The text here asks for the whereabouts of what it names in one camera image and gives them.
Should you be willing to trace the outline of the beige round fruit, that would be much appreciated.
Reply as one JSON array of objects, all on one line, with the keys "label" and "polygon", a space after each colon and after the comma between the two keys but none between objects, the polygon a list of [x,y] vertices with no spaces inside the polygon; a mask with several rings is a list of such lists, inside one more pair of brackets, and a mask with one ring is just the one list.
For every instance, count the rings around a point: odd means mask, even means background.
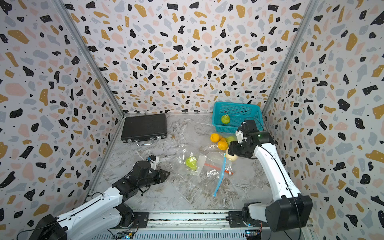
[{"label": "beige round fruit", "polygon": [[236,161],[238,158],[239,158],[239,157],[238,157],[237,155],[230,155],[230,154],[226,153],[226,159],[227,159],[228,161],[234,162],[234,161]]}]

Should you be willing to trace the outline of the green apple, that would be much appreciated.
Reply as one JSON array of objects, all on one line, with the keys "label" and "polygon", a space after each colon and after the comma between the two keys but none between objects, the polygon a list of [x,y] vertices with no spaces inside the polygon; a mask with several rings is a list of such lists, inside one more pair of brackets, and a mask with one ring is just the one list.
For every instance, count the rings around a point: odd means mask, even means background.
[{"label": "green apple", "polygon": [[197,162],[198,160],[194,156],[190,156],[186,159],[186,166],[191,170],[196,171],[198,169]]}]

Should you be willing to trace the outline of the green pear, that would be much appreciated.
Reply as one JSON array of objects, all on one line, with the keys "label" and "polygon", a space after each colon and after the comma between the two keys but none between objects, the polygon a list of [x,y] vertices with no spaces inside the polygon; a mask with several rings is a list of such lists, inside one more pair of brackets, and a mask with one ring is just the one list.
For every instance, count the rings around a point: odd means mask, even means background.
[{"label": "green pear", "polygon": [[221,122],[222,122],[222,124],[227,125],[227,124],[230,123],[230,121],[231,121],[231,118],[230,118],[230,116],[229,116],[228,114],[223,115],[223,116],[221,117]]}]

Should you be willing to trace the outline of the clear blue zip-top bag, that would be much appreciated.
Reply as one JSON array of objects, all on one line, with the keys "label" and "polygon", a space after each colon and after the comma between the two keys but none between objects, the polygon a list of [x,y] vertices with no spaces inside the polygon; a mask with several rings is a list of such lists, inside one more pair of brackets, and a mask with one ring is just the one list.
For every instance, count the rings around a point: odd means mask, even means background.
[{"label": "clear blue zip-top bag", "polygon": [[[191,170],[186,166],[186,159],[194,156],[198,162],[198,169]],[[215,170],[205,166],[205,163],[221,168]],[[199,152],[197,150],[182,149],[182,151],[173,159],[171,167],[188,183],[198,187],[204,192],[216,197],[225,177],[231,177],[225,173],[225,170],[232,170],[232,162],[226,159],[226,154],[222,152]]]}]

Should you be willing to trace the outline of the clear red zip-top bag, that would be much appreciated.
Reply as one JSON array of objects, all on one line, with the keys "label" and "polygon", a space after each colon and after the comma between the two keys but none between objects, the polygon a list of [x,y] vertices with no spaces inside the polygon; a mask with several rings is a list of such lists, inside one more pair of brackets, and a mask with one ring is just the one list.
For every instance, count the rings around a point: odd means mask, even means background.
[{"label": "clear red zip-top bag", "polygon": [[[221,168],[216,167],[216,166],[213,166],[213,165],[210,165],[210,164],[207,164],[207,163],[205,163],[205,166],[210,167],[210,168],[213,168],[213,169],[215,169],[215,170],[221,170]],[[225,170],[225,173],[228,174],[229,176],[233,175],[233,172],[228,171],[228,170]]]}]

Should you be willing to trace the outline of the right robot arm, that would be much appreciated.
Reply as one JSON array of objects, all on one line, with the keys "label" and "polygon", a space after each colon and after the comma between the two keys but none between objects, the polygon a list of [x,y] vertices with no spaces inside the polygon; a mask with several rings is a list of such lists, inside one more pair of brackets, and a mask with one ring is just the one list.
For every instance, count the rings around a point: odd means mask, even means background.
[{"label": "right robot arm", "polygon": [[291,180],[278,155],[269,132],[261,132],[255,121],[241,123],[236,131],[237,140],[230,143],[227,153],[260,162],[269,181],[273,201],[270,204],[250,203],[242,209],[246,225],[257,221],[268,224],[273,232],[303,228],[313,208],[310,196],[304,196]]}]

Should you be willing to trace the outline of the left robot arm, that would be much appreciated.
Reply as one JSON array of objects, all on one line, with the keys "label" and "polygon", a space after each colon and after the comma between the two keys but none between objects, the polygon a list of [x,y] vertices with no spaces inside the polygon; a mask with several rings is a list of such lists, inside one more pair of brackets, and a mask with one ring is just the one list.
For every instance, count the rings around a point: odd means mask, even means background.
[{"label": "left robot arm", "polygon": [[86,240],[103,231],[130,225],[133,210],[126,201],[151,186],[164,183],[170,176],[165,170],[154,170],[148,161],[138,161],[124,177],[89,202],[57,217],[43,217],[31,230],[31,240]]}]

